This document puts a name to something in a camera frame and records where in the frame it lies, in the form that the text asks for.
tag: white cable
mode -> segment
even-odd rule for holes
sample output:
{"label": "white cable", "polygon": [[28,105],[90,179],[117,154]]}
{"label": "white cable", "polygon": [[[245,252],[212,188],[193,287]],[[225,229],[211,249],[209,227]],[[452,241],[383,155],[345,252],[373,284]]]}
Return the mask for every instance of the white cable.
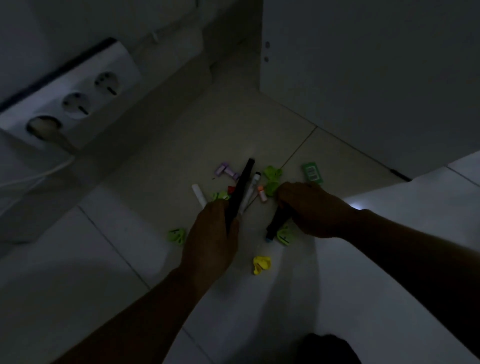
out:
{"label": "white cable", "polygon": [[20,178],[20,179],[15,180],[15,181],[9,181],[9,182],[5,182],[5,183],[1,183],[0,188],[4,188],[4,187],[12,186],[14,184],[25,183],[25,182],[38,180],[40,178],[47,177],[47,176],[49,176],[49,175],[51,175],[55,172],[58,172],[59,170],[62,170],[64,168],[68,167],[69,165],[71,165],[73,163],[74,160],[75,160],[75,156],[71,156],[65,162],[60,163],[59,165],[55,166],[54,168],[52,168],[50,170],[47,170],[46,172],[36,174],[35,176]]}

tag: hand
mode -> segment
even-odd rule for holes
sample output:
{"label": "hand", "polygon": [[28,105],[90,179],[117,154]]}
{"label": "hand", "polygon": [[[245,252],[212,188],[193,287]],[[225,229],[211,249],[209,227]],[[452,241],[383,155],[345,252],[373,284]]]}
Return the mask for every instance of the hand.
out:
{"label": "hand", "polygon": [[238,250],[239,221],[234,219],[227,237],[225,209],[228,201],[216,200],[205,206],[187,236],[180,269],[205,293],[220,278]]}
{"label": "hand", "polygon": [[305,234],[317,238],[340,236],[357,211],[313,182],[286,182],[278,188],[277,200],[295,211],[293,221]]}

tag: socket hole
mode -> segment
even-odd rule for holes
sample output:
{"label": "socket hole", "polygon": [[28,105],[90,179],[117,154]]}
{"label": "socket hole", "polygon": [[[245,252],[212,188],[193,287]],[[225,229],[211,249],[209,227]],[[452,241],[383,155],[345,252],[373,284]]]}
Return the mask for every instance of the socket hole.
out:
{"label": "socket hole", "polygon": [[86,118],[91,113],[88,96],[80,92],[67,95],[62,101],[62,108],[65,114],[76,120]]}
{"label": "socket hole", "polygon": [[44,115],[44,116],[37,116],[36,118],[33,118],[27,123],[26,130],[29,134],[35,136],[40,140],[45,140],[45,139],[42,136],[38,135],[36,130],[32,127],[32,122],[36,119],[47,120],[52,124],[54,124],[57,127],[57,129],[60,129],[62,127],[61,122],[58,119],[54,118],[53,116]]}
{"label": "socket hole", "polygon": [[103,95],[115,97],[121,91],[118,77],[113,72],[103,72],[95,80],[95,88]]}

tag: forearm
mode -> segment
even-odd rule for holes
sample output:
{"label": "forearm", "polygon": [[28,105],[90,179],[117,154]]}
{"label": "forearm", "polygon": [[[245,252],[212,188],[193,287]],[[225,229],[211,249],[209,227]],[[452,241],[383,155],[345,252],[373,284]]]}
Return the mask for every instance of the forearm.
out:
{"label": "forearm", "polygon": [[177,268],[55,364],[161,363],[203,294]]}
{"label": "forearm", "polygon": [[480,254],[368,210],[355,212],[341,235],[407,289],[475,355],[480,355]]}

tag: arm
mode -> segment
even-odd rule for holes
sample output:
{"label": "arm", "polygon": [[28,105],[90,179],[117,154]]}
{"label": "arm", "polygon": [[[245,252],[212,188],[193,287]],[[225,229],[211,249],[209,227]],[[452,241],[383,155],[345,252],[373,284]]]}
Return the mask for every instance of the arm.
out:
{"label": "arm", "polygon": [[227,237],[225,208],[218,200],[200,212],[181,264],[144,297],[55,361],[64,363],[161,363],[183,323],[231,264],[239,222]]}
{"label": "arm", "polygon": [[480,254],[356,210],[316,184],[285,183],[279,204],[296,212],[300,229],[347,240],[392,276],[480,358]]}

